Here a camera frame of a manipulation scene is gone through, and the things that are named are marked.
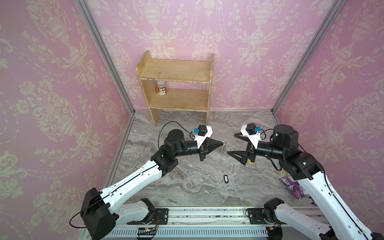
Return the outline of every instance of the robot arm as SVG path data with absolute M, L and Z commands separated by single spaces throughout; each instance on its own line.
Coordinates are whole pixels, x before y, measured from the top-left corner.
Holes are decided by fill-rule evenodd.
M 134 173 L 101 191 L 93 188 L 85 194 L 80 216 L 93 240 L 103 238 L 116 225 L 151 221 L 155 207 L 148 199 L 122 205 L 142 188 L 172 171 L 179 163 L 177 156 L 199 154 L 203 161 L 207 154 L 223 145 L 209 138 L 210 126 L 200 125 L 195 132 L 198 134 L 194 140 L 185 141 L 181 130 L 170 131 L 164 145 Z
M 269 222 L 288 223 L 307 237 L 316 240 L 371 240 L 382 239 L 379 233 L 372 233 L 342 200 L 325 175 L 322 165 L 309 153 L 298 150 L 298 132 L 289 125 L 279 124 L 273 128 L 271 141 L 260 141 L 260 128 L 255 124 L 242 126 L 242 134 L 248 139 L 246 151 L 228 152 L 245 165 L 247 158 L 263 156 L 278 159 L 280 166 L 294 180 L 305 188 L 327 218 L 322 224 L 298 213 L 284 201 L 274 198 L 264 205 L 265 218 Z

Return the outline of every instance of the black cable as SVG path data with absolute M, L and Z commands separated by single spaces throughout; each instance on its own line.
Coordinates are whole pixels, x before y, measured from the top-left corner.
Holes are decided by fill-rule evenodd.
M 265 158 L 268 159 L 269 161 L 271 161 L 273 167 L 274 167 L 277 171 L 281 171 L 281 170 L 283 169 L 282 166 L 280 166 L 280 169 L 277 169 L 277 167 L 276 167 L 275 163 L 273 162 L 272 158 L 268 158 L 268 157 L 265 157 Z
M 157 164 L 156 164 L 156 165 L 153 165 L 152 167 L 150 167 L 150 168 L 148 168 L 148 169 L 146 169 L 146 170 L 144 170 L 144 171 L 142 171 L 141 173 L 144 173 L 144 172 L 148 171 L 149 169 L 154 168 L 154 167 L 156 167 L 156 166 L 157 166 Z M 119 188 L 121 188 L 122 186 L 126 185 L 128 182 L 130 182 L 131 180 L 135 179 L 135 177 L 140 176 L 140 175 L 141 175 L 140 173 L 137 174 L 136 176 L 134 176 L 133 178 L 129 179 L 129 180 L 128 180 L 127 182 L 125 182 L 124 184 L 122 184 L 122 185 L 120 185 L 119 187 L 117 187 L 117 188 L 116 188 L 115 190 L 113 190 L 111 193 L 116 192 Z
M 283 160 L 284 162 L 287 162 L 287 161 L 285 160 L 285 152 L 286 152 L 287 150 L 288 150 L 287 147 L 283 147 L 283 150 L 282 150 L 282 151 L 283 151 L 283 159 L 282 159 L 282 160 Z
M 189 133 L 189 137 L 192 138 L 192 140 L 194 140 L 194 138 L 191 137 L 191 135 L 193 136 L 193 134 L 191 134 L 193 131 L 188 132 L 185 128 L 183 128 L 183 126 L 180 125 L 180 123 L 178 123 L 178 122 L 176 122 L 176 121 L 169 121 L 169 122 L 167 122 L 166 124 L 164 124 L 164 126 L 161 128 L 160 133 L 159 133 L 159 137 L 157 138 L 157 147 L 158 147 L 159 150 L 160 150 L 160 134 L 161 134 L 161 131 L 163 131 L 163 128 L 164 128 L 168 123 L 171 123 L 171 122 L 175 122 L 175 123 L 177 123 L 182 129 L 184 129 L 185 132 Z
M 146 169 L 146 170 L 144 170 L 142 173 L 148 171 L 149 169 L 151 169 L 151 168 L 153 168 L 153 167 L 155 167 L 155 166 L 157 166 L 157 164 L 154 165 L 154 166 L 152 166 L 152 167 L 150 167 L 150 168 L 148 168 L 148 169 Z M 116 188 L 115 190 L 113 190 L 111 193 L 116 192 L 119 188 L 121 188 L 122 186 L 126 185 L 128 182 L 130 182 L 131 180 L 135 179 L 135 177 L 137 177 L 137 176 L 140 176 L 140 174 L 138 174 L 138 175 L 134 176 L 133 178 L 129 179 L 127 182 L 125 182 L 124 184 L 122 184 L 122 185 L 120 185 L 119 187 L 117 187 L 117 188 Z M 71 223 L 72 219 L 74 219 L 74 217 L 76 217 L 76 216 L 77 216 L 78 214 L 80 214 L 82 211 L 87 210 L 88 208 L 90 208 L 90 207 L 92 207 L 93 205 L 99 203 L 100 201 L 102 201 L 104 198 L 106 198 L 106 197 L 108 197 L 108 196 L 110 196 L 110 194 L 108 194 L 107 196 L 103 197 L 102 199 L 98 200 L 97 202 L 95 202 L 95 203 L 89 205 L 88 207 L 86 207 L 86 208 L 80 210 L 78 213 L 76 213 L 76 214 L 75 214 L 73 217 L 71 217 L 71 219 L 70 219 L 70 226 L 71 226 L 71 227 L 74 227 L 74 228 L 86 228 L 86 227 L 76 227 L 76 226 L 73 226 L 72 223 Z
M 159 226 L 160 226 L 159 217 L 157 215 L 155 215 L 155 217 L 157 218 L 157 223 L 156 223 L 155 227 L 152 228 L 152 229 L 155 229 L 155 231 L 154 231 L 155 233 L 153 234 L 153 236 L 151 237 L 150 240 L 152 240 L 155 237 L 157 230 L 159 229 Z M 141 236 L 148 236 L 149 234 L 147 234 L 147 232 L 143 232 L 143 233 L 138 233 L 137 235 L 138 235 L 138 238 L 142 238 Z
M 358 227 L 358 229 L 360 230 L 360 232 L 364 235 L 364 237 L 369 240 L 367 238 L 367 236 L 365 235 L 365 233 L 363 233 L 363 230 L 357 225 L 357 223 L 353 220 L 353 218 L 351 217 L 351 215 L 349 215 L 349 213 L 347 212 L 347 210 L 344 208 L 344 206 L 341 204 L 341 202 L 338 200 L 338 198 L 335 196 L 335 194 L 333 193 L 333 191 L 331 190 L 331 188 L 329 187 L 329 184 L 328 184 L 328 181 L 327 181 L 327 177 L 325 175 L 325 169 L 323 168 L 323 171 L 324 171 L 324 180 L 325 180 L 325 183 L 327 184 L 327 187 L 328 189 L 331 191 L 333 197 L 336 199 L 336 201 L 340 204 L 340 206 L 343 208 L 343 210 L 345 211 L 345 213 L 349 216 L 349 218 L 352 220 L 352 222 L 356 225 L 356 227 Z
M 273 128 L 270 128 L 270 129 L 267 129 L 267 130 L 262 130 L 262 134 L 264 133 L 264 138 L 262 138 L 262 140 L 266 139 L 266 134 L 265 134 L 265 132 L 268 131 L 268 130 L 273 130 Z
M 304 151 L 304 152 L 307 152 L 307 151 L 305 151 L 305 149 L 300 145 L 300 143 L 298 143 L 299 144 L 299 146 L 301 147 L 301 149 Z

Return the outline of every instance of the purple bag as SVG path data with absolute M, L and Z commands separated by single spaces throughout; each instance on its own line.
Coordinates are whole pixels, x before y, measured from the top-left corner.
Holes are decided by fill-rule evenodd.
M 293 180 L 291 176 L 280 178 L 280 180 L 287 185 L 297 199 L 303 198 L 308 194 L 307 191 L 297 181 Z

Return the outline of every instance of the wooden shelf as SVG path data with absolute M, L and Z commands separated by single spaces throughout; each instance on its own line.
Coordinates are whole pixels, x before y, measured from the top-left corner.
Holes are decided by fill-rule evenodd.
M 163 109 L 207 112 L 212 89 L 214 54 L 211 61 L 184 61 L 152 59 L 146 51 L 136 65 L 136 74 L 147 102 L 153 124 L 157 126 Z M 158 95 L 156 81 L 208 84 L 208 91 L 167 88 L 165 95 Z
M 146 51 L 136 67 L 140 80 L 206 83 L 212 78 L 209 61 L 151 59 Z
M 167 94 L 154 95 L 150 108 L 182 111 L 208 111 L 208 91 L 167 88 Z

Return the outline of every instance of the jar label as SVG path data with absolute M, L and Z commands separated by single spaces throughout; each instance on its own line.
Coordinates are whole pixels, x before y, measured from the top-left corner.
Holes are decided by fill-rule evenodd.
M 156 88 L 156 92 L 158 95 L 164 95 L 167 93 L 167 87 Z

